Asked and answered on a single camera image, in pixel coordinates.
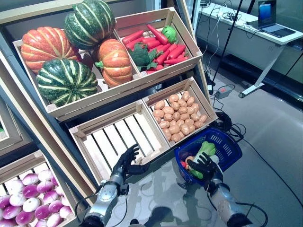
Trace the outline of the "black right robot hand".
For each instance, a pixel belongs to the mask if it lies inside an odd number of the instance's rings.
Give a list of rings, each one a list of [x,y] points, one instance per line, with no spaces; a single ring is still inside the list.
[[[199,155],[197,162],[187,161],[188,165],[203,175],[203,187],[206,188],[212,180],[223,182],[223,173],[219,166],[205,153]]]

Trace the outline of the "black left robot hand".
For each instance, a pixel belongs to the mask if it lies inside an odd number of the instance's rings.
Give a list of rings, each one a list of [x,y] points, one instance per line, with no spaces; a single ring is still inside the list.
[[[149,167],[150,163],[147,163],[145,165],[132,165],[132,161],[136,159],[136,156],[139,154],[139,145],[134,144],[130,148],[124,152],[115,166],[112,169],[112,173],[110,176],[110,179],[114,177],[115,175],[120,175],[123,177],[123,181],[126,178],[126,175],[141,175],[145,173]]]

